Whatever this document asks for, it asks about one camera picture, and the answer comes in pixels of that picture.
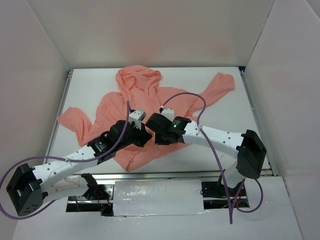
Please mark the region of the pink hooded zip jacket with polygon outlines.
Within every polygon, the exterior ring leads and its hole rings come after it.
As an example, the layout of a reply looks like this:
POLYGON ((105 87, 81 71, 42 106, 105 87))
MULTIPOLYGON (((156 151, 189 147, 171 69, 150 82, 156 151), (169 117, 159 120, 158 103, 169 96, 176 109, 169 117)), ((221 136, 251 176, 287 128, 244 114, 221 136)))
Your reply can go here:
POLYGON ((126 117, 129 103, 133 109, 141 109, 147 116, 157 112, 162 103, 169 97, 168 107, 175 115, 196 120, 193 113, 203 106, 215 104, 230 91, 235 89, 234 77, 230 74, 217 73, 206 89, 200 94, 200 100, 194 95, 187 95, 186 90, 175 87, 160 87, 162 75, 160 71, 135 65, 120 69, 115 80, 119 91, 106 94, 96 109, 95 121, 91 122, 83 111, 77 107, 69 107, 57 120, 60 125, 74 132, 79 146, 108 131, 118 120, 126 117))

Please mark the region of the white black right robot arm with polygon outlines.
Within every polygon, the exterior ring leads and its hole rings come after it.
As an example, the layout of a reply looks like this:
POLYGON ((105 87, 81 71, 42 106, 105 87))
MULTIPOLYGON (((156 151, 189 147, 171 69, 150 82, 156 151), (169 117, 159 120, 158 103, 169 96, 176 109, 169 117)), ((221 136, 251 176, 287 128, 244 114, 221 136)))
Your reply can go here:
POLYGON ((223 131, 181 116, 170 120, 160 113, 152 114, 146 126, 155 133, 158 145, 182 143, 214 147, 236 159, 224 171, 225 179, 217 184, 218 192, 223 196, 230 195, 246 178, 260 178, 267 149, 253 130, 248 129, 245 133, 223 131))

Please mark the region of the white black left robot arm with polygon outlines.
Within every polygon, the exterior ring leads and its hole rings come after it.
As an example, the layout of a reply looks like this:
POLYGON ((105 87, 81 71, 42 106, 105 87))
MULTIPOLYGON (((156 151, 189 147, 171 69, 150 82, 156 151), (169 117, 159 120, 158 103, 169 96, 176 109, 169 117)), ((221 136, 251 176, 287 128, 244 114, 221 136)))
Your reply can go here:
POLYGON ((23 161, 15 167, 6 186, 17 218, 30 218, 43 204, 69 196, 108 200, 105 187, 90 173, 74 174, 112 159, 130 145, 144 147, 151 138, 144 124, 136 127, 134 123, 119 120, 110 130, 65 157, 52 157, 51 162, 33 167, 23 161))

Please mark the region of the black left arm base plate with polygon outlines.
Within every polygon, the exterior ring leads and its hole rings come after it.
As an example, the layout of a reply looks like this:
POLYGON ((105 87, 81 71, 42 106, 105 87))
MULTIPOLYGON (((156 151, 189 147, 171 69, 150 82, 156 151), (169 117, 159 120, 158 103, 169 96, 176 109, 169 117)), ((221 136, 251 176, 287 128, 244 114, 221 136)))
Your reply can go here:
POLYGON ((90 186, 81 196, 88 200, 110 200, 112 198, 108 189, 103 184, 90 186))

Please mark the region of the aluminium table frame rail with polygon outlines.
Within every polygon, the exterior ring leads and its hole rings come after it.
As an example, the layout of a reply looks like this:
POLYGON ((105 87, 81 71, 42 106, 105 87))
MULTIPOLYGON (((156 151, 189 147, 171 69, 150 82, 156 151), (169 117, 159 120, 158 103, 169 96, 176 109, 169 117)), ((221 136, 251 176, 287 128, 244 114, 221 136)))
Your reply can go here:
POLYGON ((60 99, 60 102, 59 102, 59 106, 58 106, 57 113, 56 113, 56 116, 55 116, 55 120, 54 120, 54 123, 53 123, 53 128, 52 128, 52 131, 51 131, 51 134, 50 134, 50 138, 49 138, 49 142, 48 142, 48 145, 47 145, 47 148, 46 148, 46 152, 45 152, 46 156, 48 156, 51 153, 52 145, 55 142, 55 137, 56 137, 56 134, 57 134, 57 131, 58 131, 58 128, 59 128, 58 116, 63 111, 64 105, 65 105, 65 101, 66 101, 66 98, 67 98, 67 94, 68 94, 68 91, 69 91, 69 86, 70 86, 71 79, 72 79, 72 76, 73 76, 73 72, 74 72, 74 69, 70 69, 67 72, 67 77, 66 77, 66 80, 65 80, 62 96, 61 96, 61 99, 60 99))

